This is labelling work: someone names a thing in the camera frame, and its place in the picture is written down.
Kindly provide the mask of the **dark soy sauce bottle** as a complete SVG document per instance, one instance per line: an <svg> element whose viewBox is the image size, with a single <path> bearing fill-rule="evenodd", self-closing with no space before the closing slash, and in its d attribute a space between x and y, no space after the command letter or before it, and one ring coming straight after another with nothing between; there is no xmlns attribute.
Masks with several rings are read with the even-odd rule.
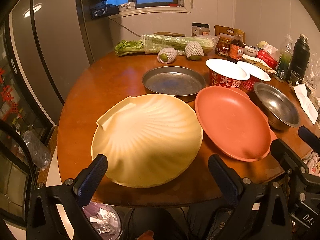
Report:
<svg viewBox="0 0 320 240"><path fill-rule="evenodd" d="M242 56L244 53L244 32L240 29L235 29L234 38L230 42L229 53L227 56L227 60L237 63L242 60Z"/></svg>

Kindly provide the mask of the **round metal tray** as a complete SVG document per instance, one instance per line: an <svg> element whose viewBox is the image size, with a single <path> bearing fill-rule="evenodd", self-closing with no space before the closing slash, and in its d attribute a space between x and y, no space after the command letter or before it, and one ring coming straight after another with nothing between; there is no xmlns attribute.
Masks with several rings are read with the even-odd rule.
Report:
<svg viewBox="0 0 320 240"><path fill-rule="evenodd" d="M148 91L191 100L206 86L201 74L181 66L154 68L143 75L142 83Z"/></svg>

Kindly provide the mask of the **clear plastic cup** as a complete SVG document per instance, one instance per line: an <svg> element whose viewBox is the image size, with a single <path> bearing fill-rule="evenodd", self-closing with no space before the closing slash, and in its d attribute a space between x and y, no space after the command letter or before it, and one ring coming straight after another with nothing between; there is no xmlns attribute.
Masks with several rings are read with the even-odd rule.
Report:
<svg viewBox="0 0 320 240"><path fill-rule="evenodd" d="M293 88L293 87L299 85L301 80L302 80L302 78L300 77L300 75L297 72L295 72L294 70L291 70L291 74L289 77L289 87Z"/></svg>

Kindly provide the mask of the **wooden chair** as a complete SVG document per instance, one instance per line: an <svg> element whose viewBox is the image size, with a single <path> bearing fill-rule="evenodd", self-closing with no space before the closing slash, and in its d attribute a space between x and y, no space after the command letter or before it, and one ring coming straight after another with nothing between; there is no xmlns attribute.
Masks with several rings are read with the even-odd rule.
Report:
<svg viewBox="0 0 320 240"><path fill-rule="evenodd" d="M163 36L172 36L172 37L185 37L185 34L180 34L180 33L172 33L168 31L159 31L155 32L155 35L163 35Z"/></svg>
<svg viewBox="0 0 320 240"><path fill-rule="evenodd" d="M245 42L246 40L246 34L241 29L234 29L231 27L226 27L222 25L214 25L215 35L219 36L219 40L232 40L235 33L242 33L242 41Z"/></svg>

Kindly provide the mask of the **orange plastic plate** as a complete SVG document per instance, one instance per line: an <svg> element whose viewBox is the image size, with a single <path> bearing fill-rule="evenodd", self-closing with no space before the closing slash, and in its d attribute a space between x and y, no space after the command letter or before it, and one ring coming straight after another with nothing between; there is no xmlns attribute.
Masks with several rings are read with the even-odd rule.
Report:
<svg viewBox="0 0 320 240"><path fill-rule="evenodd" d="M272 133L266 115L237 89L206 87L195 100L199 123L230 158L255 162L270 152Z"/></svg>

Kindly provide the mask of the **cream shell-shaped plate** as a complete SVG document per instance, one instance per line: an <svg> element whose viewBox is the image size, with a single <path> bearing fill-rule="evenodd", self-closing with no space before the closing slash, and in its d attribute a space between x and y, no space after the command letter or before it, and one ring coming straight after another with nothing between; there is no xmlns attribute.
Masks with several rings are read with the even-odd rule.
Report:
<svg viewBox="0 0 320 240"><path fill-rule="evenodd" d="M155 187L177 178L193 162L203 139L195 111L167 94L129 96L96 124L92 158L105 155L107 178L131 188Z"/></svg>

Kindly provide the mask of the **crumpled plastic bottle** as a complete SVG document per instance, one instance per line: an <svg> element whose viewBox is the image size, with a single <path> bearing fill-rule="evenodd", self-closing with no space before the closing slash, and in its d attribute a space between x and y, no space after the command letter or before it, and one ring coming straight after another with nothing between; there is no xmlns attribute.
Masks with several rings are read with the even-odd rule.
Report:
<svg viewBox="0 0 320 240"><path fill-rule="evenodd" d="M52 159L48 148L32 131L25 131L22 134L22 139L30 152L33 163L39 169L45 170L50 165Z"/></svg>

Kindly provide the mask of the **small red noodle cup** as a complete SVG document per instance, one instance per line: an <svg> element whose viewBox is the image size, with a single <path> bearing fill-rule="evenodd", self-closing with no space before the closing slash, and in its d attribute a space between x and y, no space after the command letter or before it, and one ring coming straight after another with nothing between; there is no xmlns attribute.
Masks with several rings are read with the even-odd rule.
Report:
<svg viewBox="0 0 320 240"><path fill-rule="evenodd" d="M259 67L243 62L238 61L237 65L241 67L247 74L250 75L250 78L242 83L242 87L248 91L253 91L254 84L256 82L269 82L271 77Z"/></svg>

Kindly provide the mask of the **stainless steel bowl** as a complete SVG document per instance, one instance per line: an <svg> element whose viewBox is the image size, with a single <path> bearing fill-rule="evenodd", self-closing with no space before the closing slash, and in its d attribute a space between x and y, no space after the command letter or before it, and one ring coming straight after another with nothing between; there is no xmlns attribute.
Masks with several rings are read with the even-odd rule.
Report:
<svg viewBox="0 0 320 240"><path fill-rule="evenodd" d="M276 87L263 82L254 84L254 92L269 124L276 130L286 131L298 127L300 116L290 99Z"/></svg>

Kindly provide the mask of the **grey refrigerator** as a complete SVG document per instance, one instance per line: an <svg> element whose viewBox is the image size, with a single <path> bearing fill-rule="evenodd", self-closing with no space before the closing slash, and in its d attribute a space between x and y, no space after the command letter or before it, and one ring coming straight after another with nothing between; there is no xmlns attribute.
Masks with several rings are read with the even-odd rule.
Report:
<svg viewBox="0 0 320 240"><path fill-rule="evenodd" d="M47 141L72 86L113 49L107 17L89 0L1 0L9 67L27 100L17 128Z"/></svg>

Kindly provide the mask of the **white dish with food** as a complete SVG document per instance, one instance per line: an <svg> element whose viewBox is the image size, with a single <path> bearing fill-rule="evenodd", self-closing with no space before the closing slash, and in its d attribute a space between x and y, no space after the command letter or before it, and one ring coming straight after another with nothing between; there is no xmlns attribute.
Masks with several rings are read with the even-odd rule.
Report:
<svg viewBox="0 0 320 240"><path fill-rule="evenodd" d="M257 57L251 57L246 54L243 54L242 60L259 67L260 69L269 74L276 74L276 71L274 69L272 69L265 61Z"/></svg>

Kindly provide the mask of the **large red noodle cup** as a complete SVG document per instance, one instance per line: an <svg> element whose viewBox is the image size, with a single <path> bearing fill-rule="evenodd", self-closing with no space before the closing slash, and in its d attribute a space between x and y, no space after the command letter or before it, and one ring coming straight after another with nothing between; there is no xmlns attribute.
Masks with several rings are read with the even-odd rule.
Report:
<svg viewBox="0 0 320 240"><path fill-rule="evenodd" d="M208 59L209 85L225 88L239 88L250 75L238 64L223 59Z"/></svg>

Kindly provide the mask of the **white paper napkin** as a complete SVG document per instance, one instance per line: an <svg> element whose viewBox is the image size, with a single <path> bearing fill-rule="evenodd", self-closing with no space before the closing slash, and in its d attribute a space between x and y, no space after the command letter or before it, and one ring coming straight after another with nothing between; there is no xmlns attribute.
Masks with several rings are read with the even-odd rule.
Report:
<svg viewBox="0 0 320 240"><path fill-rule="evenodd" d="M300 102L300 105L303 111L306 113L311 123L314 125L318 118L318 112L315 106L312 104L312 102L308 98L305 84L301 83L299 85L296 85L293 87L293 90L295 91L295 94Z"/></svg>

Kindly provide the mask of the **left foam-netted green fruit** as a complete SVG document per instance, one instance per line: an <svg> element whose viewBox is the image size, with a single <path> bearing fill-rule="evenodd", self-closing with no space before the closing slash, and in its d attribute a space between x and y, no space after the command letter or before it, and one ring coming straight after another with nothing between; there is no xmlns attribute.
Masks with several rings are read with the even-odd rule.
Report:
<svg viewBox="0 0 320 240"><path fill-rule="evenodd" d="M172 63L177 56L177 50L174 48L164 48L159 51L157 60L160 63Z"/></svg>

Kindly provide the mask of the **trash bin with bag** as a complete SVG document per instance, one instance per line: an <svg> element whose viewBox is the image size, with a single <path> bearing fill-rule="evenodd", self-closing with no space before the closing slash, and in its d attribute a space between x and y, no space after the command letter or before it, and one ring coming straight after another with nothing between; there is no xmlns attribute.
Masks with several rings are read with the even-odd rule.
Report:
<svg viewBox="0 0 320 240"><path fill-rule="evenodd" d="M102 239L120 238L122 233L121 218L112 206L90 202L82 210Z"/></svg>

